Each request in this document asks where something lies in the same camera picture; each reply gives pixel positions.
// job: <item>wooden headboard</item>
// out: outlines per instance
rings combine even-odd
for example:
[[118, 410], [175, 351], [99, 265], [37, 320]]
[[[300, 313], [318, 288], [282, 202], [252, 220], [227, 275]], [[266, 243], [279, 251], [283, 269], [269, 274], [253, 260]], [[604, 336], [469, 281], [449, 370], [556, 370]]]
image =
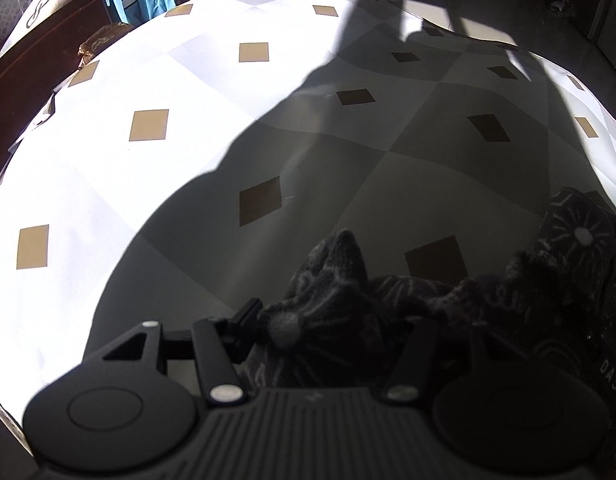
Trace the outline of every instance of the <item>wooden headboard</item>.
[[104, 0], [72, 0], [0, 59], [0, 172], [8, 148], [52, 90], [78, 68], [79, 45], [108, 23]]

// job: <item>tiled floor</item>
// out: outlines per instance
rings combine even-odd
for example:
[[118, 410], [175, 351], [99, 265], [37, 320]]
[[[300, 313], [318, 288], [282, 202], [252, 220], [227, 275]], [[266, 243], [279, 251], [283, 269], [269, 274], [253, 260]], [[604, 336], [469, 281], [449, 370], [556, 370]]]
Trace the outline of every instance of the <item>tiled floor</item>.
[[616, 119], [616, 70], [544, 0], [406, 0], [410, 12], [482, 40], [517, 44], [572, 72]]

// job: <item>white plastic bag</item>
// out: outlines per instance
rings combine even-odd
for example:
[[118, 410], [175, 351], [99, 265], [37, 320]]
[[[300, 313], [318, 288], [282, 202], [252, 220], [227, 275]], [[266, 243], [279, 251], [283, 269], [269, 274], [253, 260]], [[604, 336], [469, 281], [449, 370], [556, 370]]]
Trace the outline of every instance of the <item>white plastic bag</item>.
[[53, 12], [60, 9], [72, 0], [32, 0], [23, 15], [14, 26], [12, 33], [3, 45], [0, 58], [12, 48], [22, 37], [43, 22]]

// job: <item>tablecloth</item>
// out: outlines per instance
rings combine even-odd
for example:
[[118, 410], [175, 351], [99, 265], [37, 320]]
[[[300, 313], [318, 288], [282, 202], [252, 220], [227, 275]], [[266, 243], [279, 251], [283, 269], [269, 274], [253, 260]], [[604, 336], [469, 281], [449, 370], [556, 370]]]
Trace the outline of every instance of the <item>tablecloth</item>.
[[342, 228], [370, 277], [501, 272], [561, 186], [616, 211], [616, 121], [546, 59], [384, 0], [176, 7], [63, 87], [4, 173], [0, 400], [20, 420], [142, 320], [278, 301]]

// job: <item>black circular disc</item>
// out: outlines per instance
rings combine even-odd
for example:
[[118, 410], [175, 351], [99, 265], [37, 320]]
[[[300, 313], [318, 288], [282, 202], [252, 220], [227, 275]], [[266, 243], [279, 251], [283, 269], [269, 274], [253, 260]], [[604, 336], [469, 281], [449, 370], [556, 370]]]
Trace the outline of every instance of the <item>black circular disc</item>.
[[448, 384], [433, 403], [438, 431], [485, 468], [548, 474], [584, 462], [608, 429], [608, 410], [585, 384], [539, 363], [491, 362]]
[[41, 390], [23, 427], [34, 454], [62, 468], [112, 473], [173, 450], [197, 421], [190, 394], [127, 362], [79, 367]]

